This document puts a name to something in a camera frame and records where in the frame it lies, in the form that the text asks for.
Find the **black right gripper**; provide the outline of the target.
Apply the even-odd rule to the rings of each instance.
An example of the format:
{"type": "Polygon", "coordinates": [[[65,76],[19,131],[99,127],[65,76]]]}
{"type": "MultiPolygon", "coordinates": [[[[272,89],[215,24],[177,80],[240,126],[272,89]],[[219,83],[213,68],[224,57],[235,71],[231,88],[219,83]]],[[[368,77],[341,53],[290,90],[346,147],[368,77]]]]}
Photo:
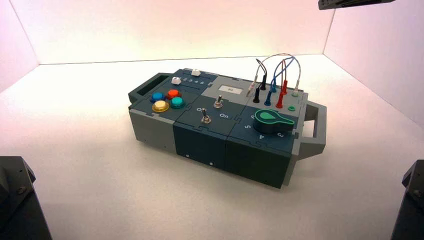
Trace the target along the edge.
{"type": "Polygon", "coordinates": [[[395,0],[319,0],[317,4],[320,10],[330,10],[330,9],[385,4],[385,3],[391,3],[394,1],[395,0]]]}

